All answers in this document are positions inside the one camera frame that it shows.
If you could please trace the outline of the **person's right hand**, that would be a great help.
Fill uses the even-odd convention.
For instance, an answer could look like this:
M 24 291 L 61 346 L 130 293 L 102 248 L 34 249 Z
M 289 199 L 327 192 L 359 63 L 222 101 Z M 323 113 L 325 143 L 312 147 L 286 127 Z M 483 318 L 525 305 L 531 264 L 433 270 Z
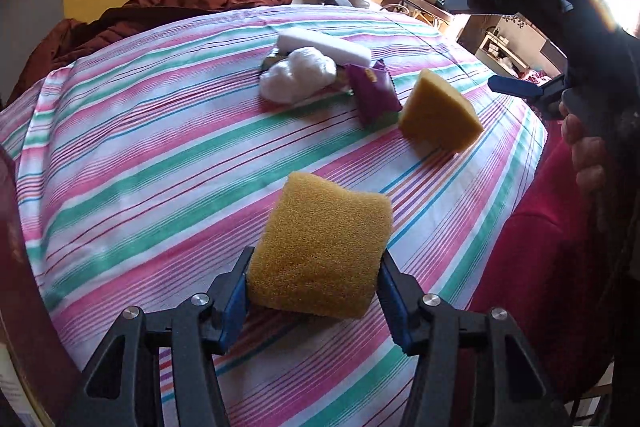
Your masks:
M 605 189 L 608 182 L 606 164 L 608 152 L 604 141 L 598 136 L 589 136 L 582 121 L 561 102 L 559 110 L 563 116 L 561 133 L 570 147 L 575 179 L 580 193 L 596 210 L 597 227 L 601 233 L 608 228 L 605 212 Z

